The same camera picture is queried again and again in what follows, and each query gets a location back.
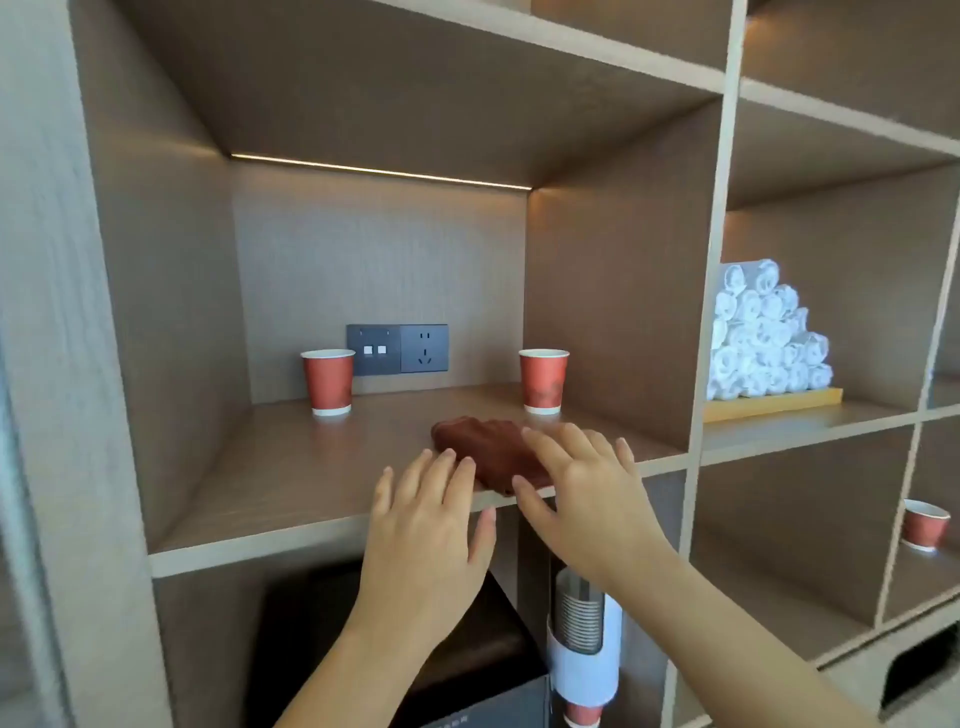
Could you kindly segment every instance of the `led light strip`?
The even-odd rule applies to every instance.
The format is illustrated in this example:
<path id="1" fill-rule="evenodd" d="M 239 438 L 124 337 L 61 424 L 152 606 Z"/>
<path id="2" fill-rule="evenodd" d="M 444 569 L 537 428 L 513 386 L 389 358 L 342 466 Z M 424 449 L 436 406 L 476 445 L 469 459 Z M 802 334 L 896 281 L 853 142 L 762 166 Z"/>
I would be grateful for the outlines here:
<path id="1" fill-rule="evenodd" d="M 231 154 L 234 159 L 249 159 L 252 161 L 268 161 L 274 164 L 297 164 L 301 167 L 322 167 L 323 169 L 338 169 L 343 172 L 365 172 L 371 175 L 385 175 L 387 177 L 407 177 L 413 180 L 430 180 L 432 182 L 453 182 L 454 184 L 473 184 L 480 187 L 499 187 L 501 189 L 521 189 L 529 192 L 533 187 L 524 187 L 520 184 L 502 184 L 500 182 L 478 182 L 477 180 L 457 180 L 453 177 L 435 177 L 433 175 L 415 175 L 410 172 L 391 172 L 386 169 L 369 169 L 367 167 L 347 167 L 343 164 L 325 164 L 319 161 L 303 161 L 302 159 L 283 159 L 279 157 L 262 157 L 261 155 Z"/>

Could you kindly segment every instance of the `red paper cup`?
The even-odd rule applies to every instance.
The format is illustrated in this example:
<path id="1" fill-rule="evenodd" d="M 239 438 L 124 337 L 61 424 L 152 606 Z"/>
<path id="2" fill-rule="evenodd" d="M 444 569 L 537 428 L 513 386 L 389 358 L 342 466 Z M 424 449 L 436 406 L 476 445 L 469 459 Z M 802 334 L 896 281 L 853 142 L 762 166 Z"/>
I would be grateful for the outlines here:
<path id="1" fill-rule="evenodd" d="M 602 705 L 599 708 L 586 708 L 582 705 L 567 703 L 564 710 L 564 722 L 570 728 L 596 728 L 600 725 L 600 715 L 602 714 Z"/>
<path id="2" fill-rule="evenodd" d="M 350 411 L 355 353 L 351 349 L 317 349 L 300 355 L 314 417 L 336 417 Z"/>
<path id="3" fill-rule="evenodd" d="M 523 408 L 532 415 L 555 415 L 564 398 L 566 360 L 563 349 L 520 350 Z"/>
<path id="4" fill-rule="evenodd" d="M 906 506 L 901 536 L 903 542 L 919 551 L 936 551 L 950 523 L 950 513 L 922 500 L 908 498 L 903 504 Z"/>

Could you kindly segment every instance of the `stack of rolled towels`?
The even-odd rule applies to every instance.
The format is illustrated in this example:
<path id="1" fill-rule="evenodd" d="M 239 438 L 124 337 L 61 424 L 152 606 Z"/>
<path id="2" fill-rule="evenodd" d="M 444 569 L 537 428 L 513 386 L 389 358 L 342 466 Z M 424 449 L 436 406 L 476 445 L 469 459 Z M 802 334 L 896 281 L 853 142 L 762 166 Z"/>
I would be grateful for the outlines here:
<path id="1" fill-rule="evenodd" d="M 724 265 L 714 308 L 707 399 L 829 387 L 829 341 L 807 330 L 808 313 L 796 289 L 780 283 L 774 260 Z"/>

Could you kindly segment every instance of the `forearm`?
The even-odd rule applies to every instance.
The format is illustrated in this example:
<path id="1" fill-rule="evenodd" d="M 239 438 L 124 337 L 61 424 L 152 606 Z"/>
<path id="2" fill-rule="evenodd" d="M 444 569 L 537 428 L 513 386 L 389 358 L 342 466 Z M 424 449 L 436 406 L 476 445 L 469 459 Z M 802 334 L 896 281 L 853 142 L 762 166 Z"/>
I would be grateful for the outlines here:
<path id="1" fill-rule="evenodd" d="M 653 568 L 655 579 L 625 585 L 623 606 L 677 665 L 716 725 L 876 728 L 679 556 L 665 554 Z"/>
<path id="2" fill-rule="evenodd" d="M 276 728 L 386 728 L 427 655 L 402 635 L 348 625 Z"/>

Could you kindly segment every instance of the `person's right hand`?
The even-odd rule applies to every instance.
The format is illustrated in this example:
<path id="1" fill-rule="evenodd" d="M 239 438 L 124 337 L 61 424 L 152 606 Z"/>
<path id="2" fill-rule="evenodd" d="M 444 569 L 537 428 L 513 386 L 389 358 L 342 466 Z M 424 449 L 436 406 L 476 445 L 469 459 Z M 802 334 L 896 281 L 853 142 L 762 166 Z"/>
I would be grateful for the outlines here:
<path id="1" fill-rule="evenodd" d="M 618 598 L 638 571 L 651 573 L 676 558 L 625 440 L 611 446 L 599 432 L 571 423 L 560 425 L 554 437 L 524 428 L 523 439 L 553 478 L 557 511 L 520 475 L 514 476 L 516 503 L 574 571 Z"/>

